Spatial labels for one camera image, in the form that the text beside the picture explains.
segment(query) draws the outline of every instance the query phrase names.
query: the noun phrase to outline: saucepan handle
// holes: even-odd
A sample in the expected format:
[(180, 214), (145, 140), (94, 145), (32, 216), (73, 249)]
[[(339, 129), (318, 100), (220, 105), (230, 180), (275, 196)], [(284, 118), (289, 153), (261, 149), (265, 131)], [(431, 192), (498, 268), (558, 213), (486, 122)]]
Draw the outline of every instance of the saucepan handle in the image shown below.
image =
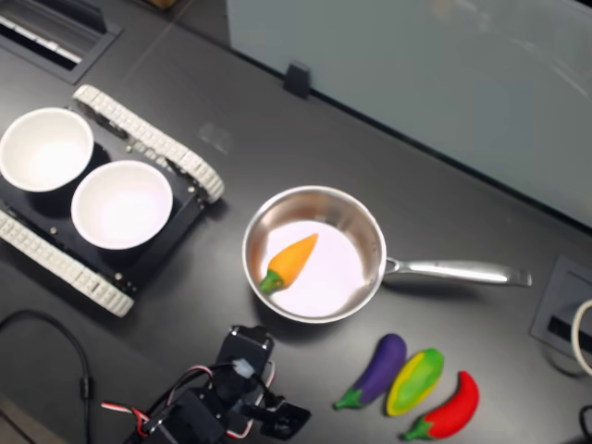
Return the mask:
[(466, 280), (480, 284), (530, 287), (530, 273), (505, 265), (474, 261), (397, 261), (387, 258), (385, 276), (414, 274)]

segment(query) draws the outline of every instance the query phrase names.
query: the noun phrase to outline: robotic arm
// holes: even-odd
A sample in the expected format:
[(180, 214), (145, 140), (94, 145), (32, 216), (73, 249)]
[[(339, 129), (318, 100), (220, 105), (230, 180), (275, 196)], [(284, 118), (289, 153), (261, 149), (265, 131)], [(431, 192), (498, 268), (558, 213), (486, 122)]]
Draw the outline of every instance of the robotic arm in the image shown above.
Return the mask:
[[(263, 382), (273, 348), (274, 341), (264, 328), (233, 327), (210, 367), (211, 384), (188, 388), (176, 401), (153, 413), (161, 401), (191, 380), (182, 378), (147, 412), (150, 421), (124, 444), (216, 444), (231, 428), (244, 428), (252, 420), (261, 423), (262, 435), (293, 437), (311, 414), (273, 394)], [(263, 390), (262, 405), (253, 401), (258, 389)]]

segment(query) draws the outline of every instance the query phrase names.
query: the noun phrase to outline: purple eggplant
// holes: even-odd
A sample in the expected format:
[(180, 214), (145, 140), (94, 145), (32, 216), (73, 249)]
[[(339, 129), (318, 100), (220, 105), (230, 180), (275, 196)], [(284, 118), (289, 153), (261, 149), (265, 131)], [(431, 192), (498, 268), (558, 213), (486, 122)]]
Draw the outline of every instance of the purple eggplant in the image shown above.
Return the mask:
[(335, 410), (361, 409), (386, 392), (405, 361), (407, 346), (399, 335), (389, 333), (376, 345), (376, 351), (364, 373), (340, 401)]

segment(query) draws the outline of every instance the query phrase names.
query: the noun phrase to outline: stainless steel saucepan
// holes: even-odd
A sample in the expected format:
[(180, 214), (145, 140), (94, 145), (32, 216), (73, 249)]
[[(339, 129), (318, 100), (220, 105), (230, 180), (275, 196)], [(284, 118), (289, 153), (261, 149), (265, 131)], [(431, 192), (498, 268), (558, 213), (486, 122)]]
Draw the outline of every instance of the stainless steel saucepan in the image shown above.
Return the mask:
[[(271, 295), (258, 284), (271, 258), (318, 234), (313, 253), (287, 289)], [(353, 315), (374, 296), (383, 278), (416, 274), (481, 284), (529, 287), (530, 274), (472, 261), (399, 261), (387, 257), (382, 231), (349, 194), (328, 187), (287, 190), (267, 201), (247, 227), (242, 263), (255, 294), (289, 319), (324, 324)]]

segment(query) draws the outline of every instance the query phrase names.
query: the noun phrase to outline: yellow-green eggplant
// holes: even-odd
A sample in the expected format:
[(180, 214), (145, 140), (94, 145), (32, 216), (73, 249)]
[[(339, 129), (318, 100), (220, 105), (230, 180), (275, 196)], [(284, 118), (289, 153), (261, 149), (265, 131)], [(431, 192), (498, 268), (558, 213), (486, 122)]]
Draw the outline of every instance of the yellow-green eggplant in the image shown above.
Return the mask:
[(387, 397), (387, 414), (396, 416), (410, 411), (436, 386), (444, 356), (436, 349), (420, 351), (401, 369)]

